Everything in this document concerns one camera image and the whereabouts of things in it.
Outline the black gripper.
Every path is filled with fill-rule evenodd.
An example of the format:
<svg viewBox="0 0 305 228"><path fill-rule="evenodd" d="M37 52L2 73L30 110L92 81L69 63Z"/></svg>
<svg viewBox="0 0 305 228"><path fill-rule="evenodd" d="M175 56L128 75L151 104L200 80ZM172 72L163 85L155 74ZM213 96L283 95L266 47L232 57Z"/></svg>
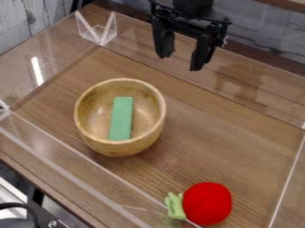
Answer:
<svg viewBox="0 0 305 228"><path fill-rule="evenodd" d="M232 22L213 10L213 0L148 0L148 2L153 45L160 59L168 58L175 52L172 28L192 36L208 32L219 39L225 38ZM212 36L200 34L189 57L189 71L199 71L209 62L213 49Z"/></svg>

